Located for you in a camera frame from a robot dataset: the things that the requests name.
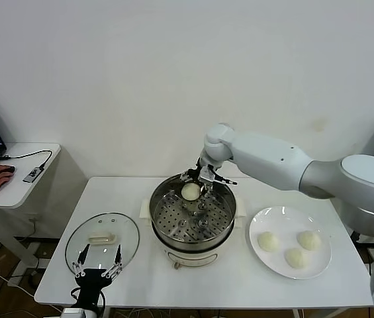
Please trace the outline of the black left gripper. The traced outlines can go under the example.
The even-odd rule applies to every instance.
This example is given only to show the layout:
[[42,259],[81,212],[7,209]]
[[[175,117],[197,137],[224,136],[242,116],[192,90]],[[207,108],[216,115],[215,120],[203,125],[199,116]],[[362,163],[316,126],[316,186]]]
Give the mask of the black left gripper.
[[106,306],[106,299],[103,288],[111,285],[112,279],[116,278],[123,269],[121,245],[118,245],[117,253],[113,265],[108,269],[85,269],[87,254],[90,244],[79,253],[75,262],[72,262],[73,272],[75,274],[75,282],[77,287],[73,289],[73,298],[75,304],[73,307],[81,309],[98,309],[99,299],[102,300],[103,308]]

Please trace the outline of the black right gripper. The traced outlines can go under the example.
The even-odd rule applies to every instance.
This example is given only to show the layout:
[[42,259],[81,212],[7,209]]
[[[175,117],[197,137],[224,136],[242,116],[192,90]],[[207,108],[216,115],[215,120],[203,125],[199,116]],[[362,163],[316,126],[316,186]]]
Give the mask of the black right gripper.
[[212,192],[213,183],[202,182],[204,180],[203,174],[205,173],[206,167],[207,166],[202,163],[202,159],[198,158],[196,162],[196,168],[190,168],[186,170],[179,177],[181,182],[183,182],[184,184],[199,182],[199,186],[200,186],[199,201],[213,199],[213,192]]

